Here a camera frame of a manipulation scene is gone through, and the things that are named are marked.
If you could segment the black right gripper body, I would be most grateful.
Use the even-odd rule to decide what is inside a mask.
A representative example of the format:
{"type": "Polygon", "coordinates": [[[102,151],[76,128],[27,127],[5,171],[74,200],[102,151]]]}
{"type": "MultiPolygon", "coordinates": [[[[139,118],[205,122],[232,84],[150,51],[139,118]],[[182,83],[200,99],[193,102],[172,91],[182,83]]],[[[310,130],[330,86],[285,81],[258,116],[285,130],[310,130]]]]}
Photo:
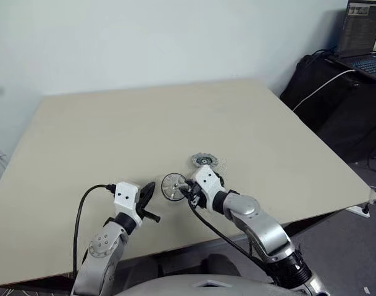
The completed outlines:
{"type": "Polygon", "coordinates": [[[194,208],[206,208],[206,196],[204,195],[204,192],[198,183],[192,183],[188,193],[188,199],[190,203],[194,206],[194,208]]]}

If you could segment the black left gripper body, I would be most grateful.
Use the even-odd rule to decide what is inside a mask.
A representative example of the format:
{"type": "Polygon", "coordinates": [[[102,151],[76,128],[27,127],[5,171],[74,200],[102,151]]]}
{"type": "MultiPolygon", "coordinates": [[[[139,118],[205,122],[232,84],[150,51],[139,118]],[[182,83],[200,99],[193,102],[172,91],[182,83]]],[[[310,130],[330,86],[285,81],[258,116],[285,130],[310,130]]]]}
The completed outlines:
{"type": "Polygon", "coordinates": [[[144,218],[143,210],[146,207],[147,193],[148,193],[148,188],[145,186],[140,190],[140,196],[136,203],[136,213],[141,219],[144,218]]]}

